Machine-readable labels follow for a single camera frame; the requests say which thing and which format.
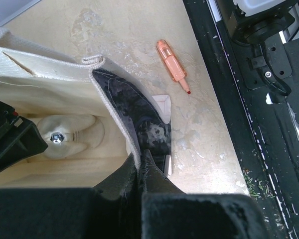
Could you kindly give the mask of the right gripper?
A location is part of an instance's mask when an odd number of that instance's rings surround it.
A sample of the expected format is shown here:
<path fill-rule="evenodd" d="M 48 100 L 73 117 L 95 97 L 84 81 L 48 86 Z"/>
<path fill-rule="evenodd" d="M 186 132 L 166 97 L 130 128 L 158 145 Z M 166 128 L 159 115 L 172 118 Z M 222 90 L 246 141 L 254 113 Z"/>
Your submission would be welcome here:
<path fill-rule="evenodd" d="M 35 123 L 0 101 L 0 172 L 47 148 Z"/>

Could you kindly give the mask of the canvas tote bag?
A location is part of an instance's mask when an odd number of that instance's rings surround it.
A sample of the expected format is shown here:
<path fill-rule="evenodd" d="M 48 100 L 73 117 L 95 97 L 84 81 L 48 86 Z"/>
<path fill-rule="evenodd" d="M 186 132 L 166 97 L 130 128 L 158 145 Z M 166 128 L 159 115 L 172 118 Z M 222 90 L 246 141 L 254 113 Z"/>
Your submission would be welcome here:
<path fill-rule="evenodd" d="M 103 55 L 72 58 L 0 27 L 0 101 L 38 122 L 51 115 L 93 115 L 105 135 L 94 149 L 50 159 L 44 152 L 0 172 L 0 188 L 92 187 L 132 155 L 137 173 L 149 150 L 162 173 L 171 164 L 170 98 L 164 110 L 124 69 Z"/>

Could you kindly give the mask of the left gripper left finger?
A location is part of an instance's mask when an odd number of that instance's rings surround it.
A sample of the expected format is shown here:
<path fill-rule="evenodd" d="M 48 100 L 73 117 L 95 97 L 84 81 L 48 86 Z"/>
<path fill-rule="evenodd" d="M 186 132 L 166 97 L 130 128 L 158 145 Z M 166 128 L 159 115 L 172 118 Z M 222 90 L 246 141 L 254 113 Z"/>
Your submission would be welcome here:
<path fill-rule="evenodd" d="M 94 187 L 0 189 L 0 239 L 137 239 L 137 180 L 130 155 Z"/>

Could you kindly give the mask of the silver metallic bottle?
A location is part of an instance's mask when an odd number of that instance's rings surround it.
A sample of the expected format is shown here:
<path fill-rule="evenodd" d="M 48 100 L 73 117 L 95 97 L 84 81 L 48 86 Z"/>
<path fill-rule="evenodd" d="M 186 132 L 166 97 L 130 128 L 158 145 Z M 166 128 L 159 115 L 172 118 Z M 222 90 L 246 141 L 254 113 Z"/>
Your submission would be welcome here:
<path fill-rule="evenodd" d="M 44 155 L 63 159 L 96 148 L 103 140 L 103 123 L 93 115 L 51 115 L 42 118 L 37 128 L 48 148 Z"/>

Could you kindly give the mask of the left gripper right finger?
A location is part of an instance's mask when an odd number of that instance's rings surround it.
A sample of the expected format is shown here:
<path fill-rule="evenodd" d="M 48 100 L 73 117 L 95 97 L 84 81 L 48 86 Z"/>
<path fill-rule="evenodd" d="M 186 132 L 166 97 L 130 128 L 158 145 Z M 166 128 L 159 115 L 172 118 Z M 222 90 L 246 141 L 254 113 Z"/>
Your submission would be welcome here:
<path fill-rule="evenodd" d="M 185 194 L 142 153 L 142 238 L 265 239 L 256 203 L 241 194 Z"/>

